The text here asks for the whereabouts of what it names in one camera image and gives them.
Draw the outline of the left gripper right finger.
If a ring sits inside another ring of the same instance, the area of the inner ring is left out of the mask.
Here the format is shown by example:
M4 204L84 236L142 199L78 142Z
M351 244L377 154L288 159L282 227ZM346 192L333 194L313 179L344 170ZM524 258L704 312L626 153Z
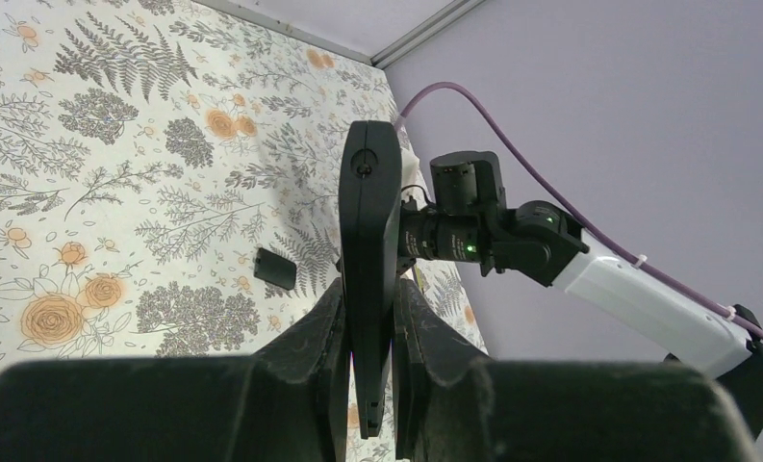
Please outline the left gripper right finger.
M660 363L497 361L400 280L396 454L410 461L755 461L763 354L711 378Z

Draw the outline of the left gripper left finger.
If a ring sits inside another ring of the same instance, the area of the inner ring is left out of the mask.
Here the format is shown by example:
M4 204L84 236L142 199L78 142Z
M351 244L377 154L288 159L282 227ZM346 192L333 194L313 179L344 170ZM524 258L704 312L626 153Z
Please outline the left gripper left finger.
M0 373L0 461L342 461L342 283L250 355L33 361Z

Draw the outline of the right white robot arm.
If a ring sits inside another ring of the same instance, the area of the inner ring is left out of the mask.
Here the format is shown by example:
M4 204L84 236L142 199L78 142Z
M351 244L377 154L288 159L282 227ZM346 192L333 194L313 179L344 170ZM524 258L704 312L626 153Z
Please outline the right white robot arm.
M578 297L667 350L670 359L716 379L734 398L750 433L763 431L763 329L740 304L704 305L626 257L580 218L544 200L507 205L500 165L489 151L432 160L435 196L405 193L399 255L476 264L483 273L519 272Z

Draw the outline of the black remote battery cover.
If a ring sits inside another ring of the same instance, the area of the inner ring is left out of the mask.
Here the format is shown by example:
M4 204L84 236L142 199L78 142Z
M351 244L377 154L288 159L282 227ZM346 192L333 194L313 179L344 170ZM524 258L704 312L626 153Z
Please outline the black remote battery cover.
M254 258L254 277L285 291L291 291L296 284L297 264L260 247Z

